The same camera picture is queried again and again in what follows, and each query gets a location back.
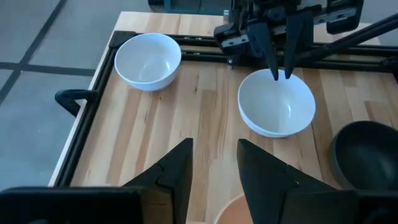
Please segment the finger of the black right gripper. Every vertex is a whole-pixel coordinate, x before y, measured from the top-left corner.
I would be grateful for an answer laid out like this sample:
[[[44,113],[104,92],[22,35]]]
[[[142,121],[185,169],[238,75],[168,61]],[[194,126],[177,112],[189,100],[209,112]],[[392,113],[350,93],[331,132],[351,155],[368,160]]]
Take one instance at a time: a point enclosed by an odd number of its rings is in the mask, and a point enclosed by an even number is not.
[[[297,63],[296,55],[313,43],[313,13],[300,11],[287,16],[284,48],[285,78],[289,79]]]
[[[277,81],[279,79],[278,59],[267,23],[249,24],[247,35],[253,55],[266,60],[274,80]]]

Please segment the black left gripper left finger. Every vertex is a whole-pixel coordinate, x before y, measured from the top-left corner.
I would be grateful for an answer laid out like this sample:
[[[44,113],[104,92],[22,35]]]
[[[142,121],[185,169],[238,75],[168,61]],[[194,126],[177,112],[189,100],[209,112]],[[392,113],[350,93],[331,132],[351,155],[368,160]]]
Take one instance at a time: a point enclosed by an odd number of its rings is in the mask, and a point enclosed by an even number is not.
[[[139,223],[185,223],[193,175],[193,139],[186,138],[124,184],[139,193]]]

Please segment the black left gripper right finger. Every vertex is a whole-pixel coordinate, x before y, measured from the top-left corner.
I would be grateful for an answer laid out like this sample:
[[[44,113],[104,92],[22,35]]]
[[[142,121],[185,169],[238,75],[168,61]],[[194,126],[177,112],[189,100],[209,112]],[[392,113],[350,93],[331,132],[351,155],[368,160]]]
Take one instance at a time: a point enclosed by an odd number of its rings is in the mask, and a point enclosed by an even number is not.
[[[254,223],[355,223],[352,190],[337,190],[247,139],[238,140],[237,160]]]

